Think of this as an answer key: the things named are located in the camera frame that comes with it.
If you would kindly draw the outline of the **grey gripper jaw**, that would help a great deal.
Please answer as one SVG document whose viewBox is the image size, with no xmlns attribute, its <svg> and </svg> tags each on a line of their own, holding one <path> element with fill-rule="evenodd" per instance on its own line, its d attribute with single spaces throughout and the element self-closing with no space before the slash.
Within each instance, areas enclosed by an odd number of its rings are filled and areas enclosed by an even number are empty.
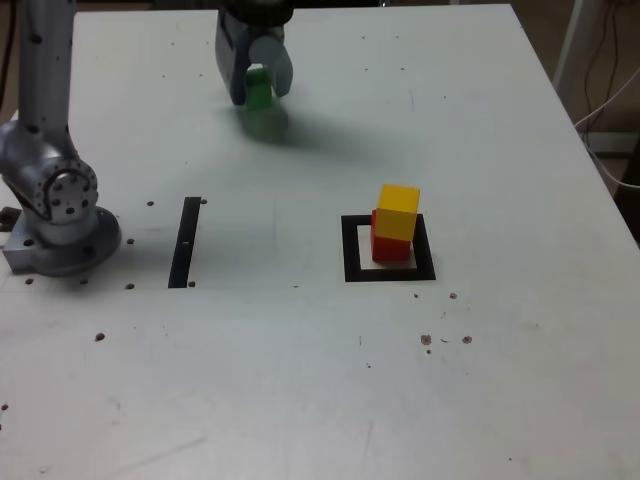
<svg viewBox="0 0 640 480">
<path fill-rule="evenodd" d="M 249 26 L 228 12 L 219 12 L 215 34 L 215 57 L 218 70 L 234 105 L 246 102 L 246 75 L 251 63 Z"/>
<path fill-rule="evenodd" d="M 261 36 L 251 43 L 251 62 L 261 64 L 271 80 L 277 97 L 289 94 L 293 65 L 284 43 L 273 36 Z"/>
</svg>

